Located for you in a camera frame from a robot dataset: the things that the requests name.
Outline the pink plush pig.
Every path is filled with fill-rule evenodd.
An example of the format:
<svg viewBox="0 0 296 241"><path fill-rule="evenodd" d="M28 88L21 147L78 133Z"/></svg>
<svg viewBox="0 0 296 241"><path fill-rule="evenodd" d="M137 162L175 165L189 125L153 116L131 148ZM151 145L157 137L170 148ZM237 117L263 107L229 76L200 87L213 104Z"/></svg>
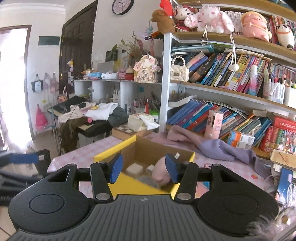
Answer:
<svg viewBox="0 0 296 241"><path fill-rule="evenodd" d="M170 175L166 169L166 157L161 157L156 165L154 166L154 169L152 171L152 179L158 183L160 187L163 187L170 183Z"/></svg>

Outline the beige rectangular block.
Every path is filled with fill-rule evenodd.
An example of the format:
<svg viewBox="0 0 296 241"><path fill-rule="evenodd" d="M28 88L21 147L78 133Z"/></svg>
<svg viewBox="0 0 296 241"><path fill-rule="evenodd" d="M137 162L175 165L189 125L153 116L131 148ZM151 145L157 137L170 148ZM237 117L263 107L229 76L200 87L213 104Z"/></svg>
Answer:
<svg viewBox="0 0 296 241"><path fill-rule="evenodd" d="M126 169L126 174L137 178L143 173L143 166L137 163L131 164L127 169Z"/></svg>

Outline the pink checkered tablecloth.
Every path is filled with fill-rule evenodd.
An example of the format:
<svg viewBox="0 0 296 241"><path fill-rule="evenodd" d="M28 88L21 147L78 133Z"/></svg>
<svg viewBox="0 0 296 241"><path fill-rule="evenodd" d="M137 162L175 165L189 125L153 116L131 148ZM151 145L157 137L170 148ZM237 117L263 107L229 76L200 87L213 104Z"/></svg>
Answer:
<svg viewBox="0 0 296 241"><path fill-rule="evenodd" d="M175 195L179 184L170 183L165 187L158 189L152 186L146 185L145 183L140 183L132 176L128 176L125 170L132 163L140 163L143 167L143 174L146 173L145 170L149 165L155 165L155 163L162 157L165 153L173 151L173 154L177 152L180 154L179 159L182 161L193 161L199 167L211 168L212 164L218 163L229 170L235 172L239 176L245 178L247 181L253 183L257 187L266 191L267 193L275 194L277 186L273 183L272 176L266 178L261 177L255 172L255 169L251 165L247 165L241 161L222 161L215 160L205 157L202 154L195 153L185 146L177 142L171 142L173 145L162 145L157 139L160 134L151 133L145 138L148 141L144 141L144 138L131 143L129 146L122 148L122 150L117 150L122 152L123 155L123 168L122 173L119 175L115 184L109 184L111 192L114 196L117 194L165 194L170 193L172 196ZM76 164L78 168L88 168L91 164L95 162L95 159L100 161L99 157L103 157L103 161L109 161L116 154L114 152L114 146L121 145L123 141L115 137L107 137L103 140L97 141L93 144L76 149L67 154L63 154L60 157L53 159L49 165L48 172L54 172L58 169L64 167L67 164ZM84 193L87 197L92 198L92 189L90 182L82 181L79 184L79 191Z"/></svg>

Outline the purple cloth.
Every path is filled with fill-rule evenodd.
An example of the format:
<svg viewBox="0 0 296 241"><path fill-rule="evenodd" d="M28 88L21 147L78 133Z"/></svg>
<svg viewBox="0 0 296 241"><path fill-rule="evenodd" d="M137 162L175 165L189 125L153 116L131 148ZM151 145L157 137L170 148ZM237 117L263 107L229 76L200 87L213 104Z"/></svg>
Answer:
<svg viewBox="0 0 296 241"><path fill-rule="evenodd" d="M208 140L177 125L172 126L167 133L151 135L151 141L163 145L180 145L215 160L241 161L254 165L255 172L264 179L271 175L271 169L259 160L253 150L233 147L220 139Z"/></svg>

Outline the yellow cardboard box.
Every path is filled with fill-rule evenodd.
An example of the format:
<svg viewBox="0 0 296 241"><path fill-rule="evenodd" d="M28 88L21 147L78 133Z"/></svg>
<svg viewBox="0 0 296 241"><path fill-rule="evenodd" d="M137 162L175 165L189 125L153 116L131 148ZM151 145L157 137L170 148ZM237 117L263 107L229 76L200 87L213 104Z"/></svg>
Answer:
<svg viewBox="0 0 296 241"><path fill-rule="evenodd" d="M160 187L158 183L152 180L152 176L146 173L149 165L156 165L157 161L166 154L179 153L178 158L181 162L193 162L195 153L189 150L179 149L171 146L165 146L156 142L152 142L147 138L131 137L120 144L94 156L95 162L109 162L116 154L122 154L123 168L116 180L116 183L110 184L109 188L116 196L118 194L170 194L175 196L179 184L170 182ZM126 169L133 163L143 166L143 173L134 178L126 174Z"/></svg>

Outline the pile of clothes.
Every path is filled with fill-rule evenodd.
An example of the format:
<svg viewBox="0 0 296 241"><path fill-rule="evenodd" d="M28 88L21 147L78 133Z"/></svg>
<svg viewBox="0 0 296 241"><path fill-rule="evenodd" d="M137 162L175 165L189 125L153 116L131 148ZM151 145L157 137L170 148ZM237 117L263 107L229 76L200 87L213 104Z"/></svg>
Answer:
<svg viewBox="0 0 296 241"><path fill-rule="evenodd" d="M61 148L64 153L77 149L78 135L108 137L114 127L127 123L128 114L118 103L88 102L74 96L52 107L58 117Z"/></svg>

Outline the orange white boxes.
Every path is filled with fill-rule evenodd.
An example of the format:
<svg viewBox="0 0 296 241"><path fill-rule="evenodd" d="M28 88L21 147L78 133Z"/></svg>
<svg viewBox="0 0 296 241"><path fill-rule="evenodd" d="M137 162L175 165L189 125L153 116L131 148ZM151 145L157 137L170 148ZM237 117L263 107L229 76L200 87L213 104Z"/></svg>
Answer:
<svg viewBox="0 0 296 241"><path fill-rule="evenodd" d="M247 133L231 130L227 144L233 147L249 150L254 143L255 137Z"/></svg>

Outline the white tissue pack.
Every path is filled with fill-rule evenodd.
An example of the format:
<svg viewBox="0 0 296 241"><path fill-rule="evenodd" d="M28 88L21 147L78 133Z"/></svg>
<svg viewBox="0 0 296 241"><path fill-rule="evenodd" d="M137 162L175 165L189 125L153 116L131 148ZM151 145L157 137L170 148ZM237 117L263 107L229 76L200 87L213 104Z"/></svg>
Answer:
<svg viewBox="0 0 296 241"><path fill-rule="evenodd" d="M154 121L154 117L146 113L135 113L128 117L127 126L134 132L143 130L154 130L159 127L159 124Z"/></svg>

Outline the red thick dictionary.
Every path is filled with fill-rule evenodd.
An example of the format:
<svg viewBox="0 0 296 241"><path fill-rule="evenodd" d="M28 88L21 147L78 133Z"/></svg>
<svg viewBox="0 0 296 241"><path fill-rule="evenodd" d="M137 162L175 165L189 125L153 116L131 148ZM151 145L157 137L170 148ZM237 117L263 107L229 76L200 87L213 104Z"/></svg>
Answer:
<svg viewBox="0 0 296 241"><path fill-rule="evenodd" d="M270 153L280 150L295 154L295 120L276 113L267 113L271 125L267 128L259 145L261 151Z"/></svg>

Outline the white quilted handbag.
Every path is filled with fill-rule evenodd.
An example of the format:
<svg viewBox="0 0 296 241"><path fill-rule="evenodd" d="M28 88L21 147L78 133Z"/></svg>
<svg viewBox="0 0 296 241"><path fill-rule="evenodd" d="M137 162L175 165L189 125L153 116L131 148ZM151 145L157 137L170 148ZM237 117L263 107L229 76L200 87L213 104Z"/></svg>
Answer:
<svg viewBox="0 0 296 241"><path fill-rule="evenodd" d="M175 61L180 59L182 65L175 65ZM180 55L175 56L171 62L171 80L188 82L189 81L189 68L186 65L184 58Z"/></svg>

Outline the black smartphone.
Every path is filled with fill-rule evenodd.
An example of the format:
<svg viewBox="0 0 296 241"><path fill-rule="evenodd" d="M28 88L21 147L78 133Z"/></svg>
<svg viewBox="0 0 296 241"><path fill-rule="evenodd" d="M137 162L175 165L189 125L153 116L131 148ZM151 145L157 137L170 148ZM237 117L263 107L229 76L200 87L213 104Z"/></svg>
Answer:
<svg viewBox="0 0 296 241"><path fill-rule="evenodd" d="M278 182L275 199L280 204L286 204L287 202L287 191L289 186L292 184L293 171L286 168L281 168L280 179Z"/></svg>

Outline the brown paper envelope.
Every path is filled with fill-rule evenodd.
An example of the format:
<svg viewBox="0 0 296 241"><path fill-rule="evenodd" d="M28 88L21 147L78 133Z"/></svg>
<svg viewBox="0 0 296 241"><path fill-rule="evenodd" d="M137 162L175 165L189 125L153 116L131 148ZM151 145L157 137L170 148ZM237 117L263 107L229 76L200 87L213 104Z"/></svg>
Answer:
<svg viewBox="0 0 296 241"><path fill-rule="evenodd" d="M273 150L270 160L275 164L291 170L295 170L296 168L295 155L285 153L283 151Z"/></svg>

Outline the wall clock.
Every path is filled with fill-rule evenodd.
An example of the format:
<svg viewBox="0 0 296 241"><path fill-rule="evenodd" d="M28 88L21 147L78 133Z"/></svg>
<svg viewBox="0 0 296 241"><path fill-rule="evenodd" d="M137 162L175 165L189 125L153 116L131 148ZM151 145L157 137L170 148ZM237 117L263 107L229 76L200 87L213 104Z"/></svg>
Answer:
<svg viewBox="0 0 296 241"><path fill-rule="evenodd" d="M122 16L130 11L133 4L134 0L114 0L111 9L115 15Z"/></svg>

